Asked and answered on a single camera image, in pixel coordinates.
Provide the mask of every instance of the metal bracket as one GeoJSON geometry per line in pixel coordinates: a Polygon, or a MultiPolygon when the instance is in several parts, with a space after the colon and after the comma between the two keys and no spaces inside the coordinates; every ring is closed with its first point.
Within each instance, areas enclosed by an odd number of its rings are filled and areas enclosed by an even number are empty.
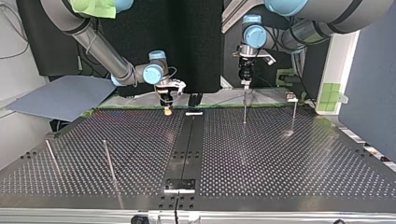
{"type": "Polygon", "coordinates": [[[261,49],[259,53],[257,53],[257,50],[246,46],[242,45],[239,47],[239,50],[237,52],[233,53],[234,57],[246,57],[246,58],[262,58],[268,65],[273,65],[276,63],[276,59],[267,52],[265,49],[261,49]]]}
{"type": "Polygon", "coordinates": [[[194,179],[167,179],[164,193],[195,193],[194,179]]]}
{"type": "Polygon", "coordinates": [[[222,14],[222,29],[225,34],[252,8],[263,5],[264,0],[233,0],[222,14]]]}
{"type": "Polygon", "coordinates": [[[349,102],[349,98],[340,92],[339,102],[342,104],[347,104],[349,102]]]}

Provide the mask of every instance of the metal plate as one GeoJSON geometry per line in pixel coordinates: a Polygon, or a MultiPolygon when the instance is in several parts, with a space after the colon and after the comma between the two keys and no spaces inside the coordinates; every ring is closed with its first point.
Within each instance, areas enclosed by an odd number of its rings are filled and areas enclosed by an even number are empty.
{"type": "Polygon", "coordinates": [[[0,172],[0,207],[396,213],[396,174],[298,108],[99,111],[0,172]],[[115,164],[107,166],[103,140],[115,164]],[[163,194],[166,179],[193,194],[163,194]]]}
{"type": "Polygon", "coordinates": [[[243,109],[206,110],[194,209],[396,212],[396,174],[328,120],[301,108],[294,122],[292,108],[248,112],[244,125],[243,109]]]}
{"type": "Polygon", "coordinates": [[[184,112],[175,111],[172,117],[161,110],[94,113],[51,142],[57,160],[44,148],[32,152],[30,159],[26,155],[17,161],[8,168],[10,172],[2,172],[0,197],[9,200],[0,205],[158,209],[184,112]],[[107,164],[104,140],[117,185],[107,164]]]}

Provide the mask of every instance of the metal frame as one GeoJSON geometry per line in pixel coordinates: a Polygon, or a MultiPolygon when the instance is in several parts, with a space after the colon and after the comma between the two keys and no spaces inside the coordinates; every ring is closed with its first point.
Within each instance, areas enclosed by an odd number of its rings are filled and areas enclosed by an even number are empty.
{"type": "MultiPolygon", "coordinates": [[[[285,114],[285,119],[292,118],[293,108],[279,108],[282,110],[281,114],[285,114]]],[[[206,109],[204,113],[209,110],[229,110],[227,108],[222,109],[206,109]]],[[[234,110],[240,110],[243,112],[243,108],[238,108],[234,110]]],[[[265,113],[265,108],[256,109],[261,113],[265,113]]],[[[208,122],[213,120],[205,120],[207,116],[188,116],[184,117],[184,123],[180,129],[179,136],[176,140],[175,145],[172,150],[172,158],[168,161],[168,165],[165,171],[165,176],[163,178],[162,186],[166,184],[167,179],[194,179],[196,180],[195,185],[197,189],[194,193],[173,193],[173,194],[157,194],[152,196],[134,196],[134,197],[118,197],[115,194],[111,197],[107,196],[85,196],[78,195],[75,197],[56,197],[53,200],[46,200],[45,197],[33,196],[33,197],[23,197],[17,195],[2,195],[0,194],[0,207],[19,207],[19,208],[29,208],[29,209],[1,209],[0,216],[4,216],[7,211],[7,218],[19,218],[19,219],[8,219],[8,220],[21,220],[28,221],[31,220],[26,214],[36,213],[39,217],[45,217],[47,212],[52,213],[52,217],[57,216],[57,211],[62,211],[63,216],[76,216],[74,219],[78,222],[76,218],[84,219],[85,211],[90,213],[101,213],[102,220],[108,220],[108,216],[111,216],[107,209],[145,209],[146,211],[153,211],[150,214],[161,214],[165,221],[167,218],[173,220],[175,217],[174,212],[177,211],[180,220],[188,220],[190,215],[198,214],[201,217],[201,221],[205,223],[218,223],[222,221],[229,221],[229,218],[237,220],[251,220],[260,221],[260,223],[265,223],[265,221],[301,221],[301,220],[315,220],[315,221],[331,221],[334,217],[346,216],[351,220],[378,220],[381,221],[394,221],[395,216],[383,215],[383,216],[372,216],[371,212],[378,213],[393,213],[395,211],[395,201],[392,199],[380,200],[380,199],[316,199],[313,197],[300,197],[300,198],[290,198],[281,199],[277,197],[271,198],[252,198],[252,197],[240,197],[240,198],[218,198],[218,197],[204,197],[200,195],[200,183],[201,183],[201,164],[203,162],[204,156],[204,129],[208,122]],[[93,210],[80,210],[80,212],[72,212],[67,215],[64,209],[50,209],[50,208],[71,208],[71,209],[93,209],[93,210]],[[287,213],[289,211],[307,213],[297,213],[298,215],[291,215],[287,213]],[[311,213],[313,211],[359,211],[367,212],[367,214],[360,213],[311,213]]],[[[356,148],[361,149],[360,151],[353,151],[357,153],[358,156],[361,155],[360,161],[365,161],[366,164],[370,164],[379,173],[386,176],[388,180],[395,181],[396,174],[394,174],[388,167],[386,167],[381,161],[377,160],[375,157],[370,157],[369,153],[365,151],[359,144],[355,143],[352,139],[347,137],[344,133],[332,127],[333,133],[331,138],[340,138],[338,141],[342,141],[344,145],[350,150],[355,150],[356,148]]],[[[41,146],[31,150],[32,157],[34,152],[39,152],[46,150],[46,146],[43,143],[41,146]]],[[[21,164],[24,164],[24,160],[17,160],[8,166],[7,169],[0,171],[0,176],[4,176],[9,172],[14,172],[21,164]]],[[[115,216],[114,218],[119,218],[122,214],[134,214],[134,211],[112,211],[115,216]]]]}
{"type": "MultiPolygon", "coordinates": [[[[0,223],[130,223],[136,215],[157,218],[158,223],[175,223],[173,212],[136,210],[66,210],[66,209],[0,209],[0,223]]],[[[215,212],[178,212],[180,223],[334,223],[343,219],[346,223],[394,223],[393,214],[361,214],[361,213],[215,213],[215,212]]]]}

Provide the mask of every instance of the end effector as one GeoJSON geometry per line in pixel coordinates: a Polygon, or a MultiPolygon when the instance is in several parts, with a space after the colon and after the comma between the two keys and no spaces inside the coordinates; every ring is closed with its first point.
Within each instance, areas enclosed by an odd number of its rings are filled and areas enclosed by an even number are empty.
{"type": "Polygon", "coordinates": [[[276,63],[275,58],[262,49],[267,41],[267,33],[262,26],[262,17],[246,15],[242,22],[243,34],[241,45],[234,57],[239,57],[239,77],[245,90],[248,90],[254,77],[254,64],[257,58],[263,58],[268,65],[276,63]]]}
{"type": "MultiPolygon", "coordinates": [[[[187,87],[186,83],[173,78],[177,69],[175,67],[169,67],[166,61],[166,54],[162,50],[152,51],[149,55],[149,63],[141,64],[134,67],[132,73],[134,79],[138,83],[148,83],[154,86],[155,91],[160,97],[161,106],[165,107],[165,114],[171,114],[171,107],[175,101],[172,96],[172,91],[177,92],[177,97],[183,94],[184,89],[187,87]],[[175,71],[170,74],[169,70],[174,69],[175,71]]],[[[113,83],[116,86],[121,86],[118,79],[111,77],[113,83]]]]}

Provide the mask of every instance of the metal rod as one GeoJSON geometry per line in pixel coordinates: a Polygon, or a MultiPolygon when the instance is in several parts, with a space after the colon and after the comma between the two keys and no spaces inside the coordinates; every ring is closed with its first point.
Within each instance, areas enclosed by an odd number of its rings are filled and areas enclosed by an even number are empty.
{"type": "Polygon", "coordinates": [[[55,154],[53,153],[52,150],[52,146],[50,145],[50,141],[48,139],[46,140],[46,144],[47,144],[47,148],[49,149],[50,156],[52,157],[53,160],[56,160],[55,154]]]}
{"type": "Polygon", "coordinates": [[[106,156],[107,156],[107,161],[108,161],[108,166],[110,168],[110,172],[111,175],[113,177],[113,180],[116,182],[116,174],[114,173],[114,169],[113,169],[113,162],[111,161],[111,157],[110,157],[110,151],[108,150],[108,144],[106,140],[103,140],[103,147],[105,148],[105,152],[106,152],[106,156]]]}
{"type": "Polygon", "coordinates": [[[247,92],[245,91],[245,95],[244,95],[244,124],[247,123],[247,113],[248,113],[247,92]]]}
{"type": "Polygon", "coordinates": [[[297,103],[298,103],[298,102],[295,102],[295,103],[294,103],[293,120],[295,120],[295,119],[296,119],[296,113],[297,113],[297,103]]]}

